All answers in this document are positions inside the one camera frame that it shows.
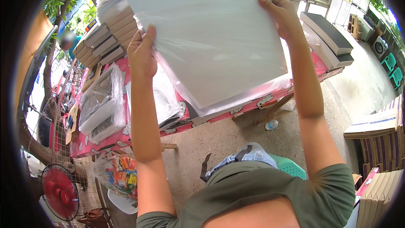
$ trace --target plastic water bottle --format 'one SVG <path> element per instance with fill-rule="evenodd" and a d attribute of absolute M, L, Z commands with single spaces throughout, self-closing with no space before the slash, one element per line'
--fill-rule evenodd
<path fill-rule="evenodd" d="M 272 129 L 277 128 L 277 126 L 278 126 L 278 121 L 277 120 L 271 120 L 269 123 L 266 123 L 265 128 L 267 130 L 272 130 Z"/>

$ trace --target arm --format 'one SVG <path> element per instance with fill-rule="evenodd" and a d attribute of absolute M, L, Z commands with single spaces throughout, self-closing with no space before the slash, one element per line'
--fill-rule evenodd
<path fill-rule="evenodd" d="M 294 5 L 288 0 L 258 1 L 273 15 L 280 36 L 288 44 L 302 146 L 311 178 L 322 168 L 345 161 L 325 120 L 321 86 Z"/>
<path fill-rule="evenodd" d="M 138 216 L 151 211 L 176 215 L 163 165 L 152 89 L 152 77 L 157 70 L 150 49 L 154 38 L 155 28 L 150 26 L 143 41 L 138 31 L 127 49 L 131 72 L 131 141 L 138 176 Z"/>

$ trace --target green plastic chair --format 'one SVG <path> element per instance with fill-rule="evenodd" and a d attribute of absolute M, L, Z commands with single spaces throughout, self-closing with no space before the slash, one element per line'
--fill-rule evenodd
<path fill-rule="evenodd" d="M 397 90 L 399 88 L 399 86 L 401 85 L 402 78 L 403 78 L 402 71 L 399 67 L 397 67 L 389 78 L 389 79 L 394 79 L 394 82 L 396 85 L 394 91 Z"/>
<path fill-rule="evenodd" d="M 296 176 L 296 177 L 300 177 L 303 180 L 306 180 L 306 173 L 305 173 L 304 169 L 302 169 L 294 161 L 292 161 L 286 157 L 280 157 L 280 156 L 276 156 L 273 154 L 269 154 L 269 155 L 276 161 L 278 169 L 286 172 L 287 174 L 289 174 L 293 177 Z"/>
<path fill-rule="evenodd" d="M 388 74 L 387 75 L 389 76 L 392 73 L 392 71 L 394 70 L 394 66 L 397 63 L 397 61 L 395 60 L 394 55 L 392 53 L 390 53 L 381 62 L 381 65 L 383 65 L 384 63 L 387 65 L 387 68 L 388 68 Z"/>

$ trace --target black strap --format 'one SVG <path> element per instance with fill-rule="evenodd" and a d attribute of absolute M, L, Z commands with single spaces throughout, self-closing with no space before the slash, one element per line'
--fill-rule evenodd
<path fill-rule="evenodd" d="M 235 156 L 235 162 L 240 162 L 242 161 L 242 158 L 245 154 L 249 153 L 252 150 L 252 146 L 249 144 L 246 148 L 246 150 L 241 150 L 240 153 L 236 154 Z"/>
<path fill-rule="evenodd" d="M 201 175 L 200 175 L 200 179 L 202 179 L 203 181 L 207 182 L 210 178 L 210 176 L 205 176 L 205 174 L 207 173 L 207 163 L 209 160 L 209 157 L 211 156 L 211 154 L 209 153 L 206 157 L 204 162 L 201 165 Z"/>

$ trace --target denim jeans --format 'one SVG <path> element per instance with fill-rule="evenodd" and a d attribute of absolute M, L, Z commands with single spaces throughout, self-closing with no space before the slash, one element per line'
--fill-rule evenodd
<path fill-rule="evenodd" d="M 242 150 L 245 150 L 248 145 L 252 146 L 252 150 L 249 153 L 245 154 L 241 161 L 261 161 L 277 169 L 276 161 L 272 157 L 270 157 L 269 154 L 266 153 L 263 147 L 261 147 L 260 144 L 256 142 L 250 142 L 239 148 L 235 154 L 227 156 L 224 160 L 215 165 L 210 171 L 205 174 L 205 176 L 210 176 L 219 166 L 225 165 L 227 163 L 229 164 L 229 162 L 234 162 L 236 154 L 238 154 Z"/>

